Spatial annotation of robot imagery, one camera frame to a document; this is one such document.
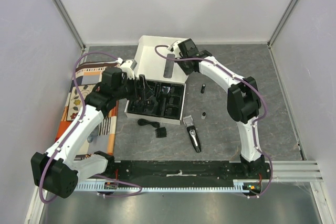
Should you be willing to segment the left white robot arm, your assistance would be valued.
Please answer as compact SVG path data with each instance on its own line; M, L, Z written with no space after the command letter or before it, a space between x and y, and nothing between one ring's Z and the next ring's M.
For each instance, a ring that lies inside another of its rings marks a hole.
M31 158L33 179L39 188L42 202L46 190L54 196L69 197L77 184L92 176L111 178L115 173L114 157L97 151L89 158L77 161L78 151L94 129L115 108L117 101L148 100L150 87L143 74L134 76L131 69L109 67L102 73L101 81L92 91L82 96L82 108L63 135L44 153L35 153Z

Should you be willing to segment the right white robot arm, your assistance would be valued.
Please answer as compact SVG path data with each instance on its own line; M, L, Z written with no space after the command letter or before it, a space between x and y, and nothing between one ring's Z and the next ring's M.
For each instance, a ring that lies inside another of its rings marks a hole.
M199 72L226 91L227 111L237 123L241 141L240 172L245 178L254 178L265 162L257 128L261 100L256 80L232 72L207 50L198 50L191 39L176 41L170 51L175 54L178 65L186 75Z

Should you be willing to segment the white clipper kit box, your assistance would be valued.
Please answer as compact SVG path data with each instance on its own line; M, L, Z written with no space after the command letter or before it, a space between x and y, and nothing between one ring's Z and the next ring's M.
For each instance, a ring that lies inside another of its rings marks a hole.
M174 63L174 54L167 50L167 46L175 41L184 41L184 38L160 37L143 35L139 39L137 52L134 59L137 66L134 74L139 80L139 75L145 75L149 86L154 90L157 103L147 103L143 113L133 113L130 110L131 101L128 101L125 107L125 114L130 119L146 119L149 121L175 124L181 123L183 106L185 100L185 89L187 75ZM184 86L183 93L180 97L180 106L168 105L171 96L171 87L173 85ZM180 117L178 119L168 118L165 113L168 107L179 108Z

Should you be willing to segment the black cylindrical battery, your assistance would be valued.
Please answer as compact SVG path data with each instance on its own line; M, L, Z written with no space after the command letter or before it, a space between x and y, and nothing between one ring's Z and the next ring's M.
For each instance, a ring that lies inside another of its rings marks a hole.
M204 93L204 92L205 92L205 88L206 88L206 84L202 84L202 87L201 87L201 93Z

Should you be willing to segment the black silver hair clipper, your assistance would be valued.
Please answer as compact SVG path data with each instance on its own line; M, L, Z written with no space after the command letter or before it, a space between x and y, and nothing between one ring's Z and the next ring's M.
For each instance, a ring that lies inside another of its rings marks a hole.
M186 126L186 130L193 145L193 148L197 153L200 153L202 151L201 142L199 140L192 116L189 115L183 117L183 123Z

